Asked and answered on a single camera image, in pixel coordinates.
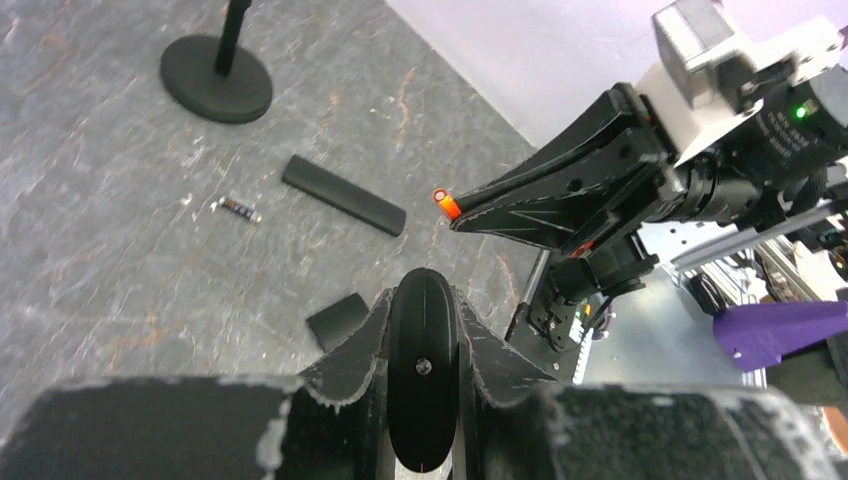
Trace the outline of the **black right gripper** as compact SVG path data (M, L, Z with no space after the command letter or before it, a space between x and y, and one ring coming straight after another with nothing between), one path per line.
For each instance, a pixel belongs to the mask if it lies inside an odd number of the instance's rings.
M587 258L656 212L679 156L648 96L619 82L517 167L454 198L450 228Z

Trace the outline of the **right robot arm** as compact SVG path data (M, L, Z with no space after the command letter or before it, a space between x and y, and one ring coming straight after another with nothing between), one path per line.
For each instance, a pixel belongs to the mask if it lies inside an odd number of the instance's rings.
M563 305L613 300L642 287L658 263L645 223L713 222L764 231L812 209L827 170L847 154L847 71L797 86L786 63L745 92L763 107L691 159L673 145L659 100L628 83L603 91L559 135L503 176L434 202L453 231L507 238L549 252L538 289L517 312L553 335Z

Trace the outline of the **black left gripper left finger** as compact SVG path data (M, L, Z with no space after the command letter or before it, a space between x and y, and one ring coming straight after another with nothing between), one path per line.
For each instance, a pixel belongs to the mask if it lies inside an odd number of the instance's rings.
M383 290L364 323L299 374L318 404L351 405L365 395L380 363L394 294L394 288Z

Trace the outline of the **black battery cover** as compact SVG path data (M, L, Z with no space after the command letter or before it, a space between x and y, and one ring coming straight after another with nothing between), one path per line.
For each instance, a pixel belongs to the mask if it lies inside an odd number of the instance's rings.
M368 312L363 298L354 293L309 316L306 325L322 351L327 353L356 332Z

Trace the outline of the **black remote with buttons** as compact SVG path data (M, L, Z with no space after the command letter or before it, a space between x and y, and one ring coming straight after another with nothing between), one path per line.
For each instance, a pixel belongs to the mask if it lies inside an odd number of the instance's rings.
M451 450L458 415L455 299L445 277L417 268L394 291L389 312L388 427L407 469L427 473Z

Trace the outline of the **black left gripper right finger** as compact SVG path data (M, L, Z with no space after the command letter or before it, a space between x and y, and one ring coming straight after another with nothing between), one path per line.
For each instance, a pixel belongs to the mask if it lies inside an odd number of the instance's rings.
M488 404L515 405L538 385L557 383L486 326L458 287L451 290L459 315L459 338L470 351L473 384Z

